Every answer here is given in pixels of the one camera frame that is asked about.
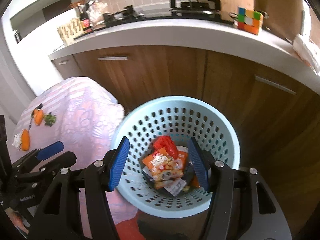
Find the cabinet door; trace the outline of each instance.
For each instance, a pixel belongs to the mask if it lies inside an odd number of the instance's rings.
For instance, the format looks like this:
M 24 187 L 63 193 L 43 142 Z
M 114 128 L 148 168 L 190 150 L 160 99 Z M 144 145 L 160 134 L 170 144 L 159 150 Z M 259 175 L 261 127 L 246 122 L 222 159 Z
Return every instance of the cabinet door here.
M 83 73 L 110 91 L 126 108 L 163 96 L 201 98 L 205 50 L 130 46 L 75 54 Z
M 262 162 L 310 124 L 316 113 L 306 108 L 308 91 L 269 67 L 208 52 L 203 100 L 235 128 L 242 165 Z
M 82 77 L 83 73 L 72 55 L 61 57 L 52 61 L 64 79 L 69 77 Z

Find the bottle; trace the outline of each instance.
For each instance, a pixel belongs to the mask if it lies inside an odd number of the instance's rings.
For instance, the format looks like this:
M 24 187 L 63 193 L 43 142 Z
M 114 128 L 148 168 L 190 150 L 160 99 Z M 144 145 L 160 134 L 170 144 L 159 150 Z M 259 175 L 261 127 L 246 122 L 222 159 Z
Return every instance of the bottle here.
M 78 3 L 78 7 L 79 7 L 79 10 L 80 10 L 80 22 L 81 22 L 81 25 L 82 25 L 82 28 L 83 28 L 84 32 L 85 33 L 92 32 L 87 12 L 85 12 L 82 9 L 81 3 Z

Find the white countertop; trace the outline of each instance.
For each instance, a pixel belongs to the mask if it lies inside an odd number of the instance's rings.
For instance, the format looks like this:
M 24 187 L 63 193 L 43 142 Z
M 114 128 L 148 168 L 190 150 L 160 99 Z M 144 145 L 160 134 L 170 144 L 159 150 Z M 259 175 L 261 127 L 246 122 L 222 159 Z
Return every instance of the white countertop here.
M 242 57 L 278 70 L 320 95 L 320 77 L 301 61 L 290 43 L 265 31 L 256 36 L 204 20 L 148 20 L 107 28 L 79 38 L 76 43 L 50 54 L 49 59 L 134 45 L 191 47 Z

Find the gas stove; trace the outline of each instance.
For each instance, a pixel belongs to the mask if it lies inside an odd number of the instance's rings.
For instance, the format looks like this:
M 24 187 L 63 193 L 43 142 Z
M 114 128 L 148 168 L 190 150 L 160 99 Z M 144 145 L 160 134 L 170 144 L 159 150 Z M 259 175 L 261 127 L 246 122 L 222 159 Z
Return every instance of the gas stove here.
M 122 11 L 113 14 L 103 14 L 106 26 L 96 31 L 121 24 L 156 19 L 198 19 L 228 25 L 234 24 L 234 20 L 230 17 L 229 13 L 221 11 L 220 0 L 213 0 L 212 4 L 214 5 L 214 8 L 210 8 L 208 3 L 199 2 L 198 0 L 170 0 L 170 8 L 153 9 L 148 11 L 134 9 L 132 5 L 129 5 Z

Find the light blue basket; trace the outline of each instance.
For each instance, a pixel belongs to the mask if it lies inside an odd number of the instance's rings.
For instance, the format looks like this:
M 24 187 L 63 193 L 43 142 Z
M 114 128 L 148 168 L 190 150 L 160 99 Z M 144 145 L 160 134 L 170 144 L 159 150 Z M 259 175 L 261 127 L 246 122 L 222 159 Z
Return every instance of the light blue basket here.
M 159 135 L 170 135 L 176 145 L 184 147 L 195 136 L 201 149 L 238 169 L 240 147 L 235 130 L 209 104 L 194 98 L 169 96 L 136 108 L 114 135 L 112 149 L 118 147 L 123 136 L 130 140 L 130 153 L 117 187 L 127 201 L 145 213 L 162 218 L 182 218 L 205 211 L 212 193 L 200 188 L 173 197 L 164 189 L 150 187 L 141 174 L 142 156 L 151 153 L 150 144 Z

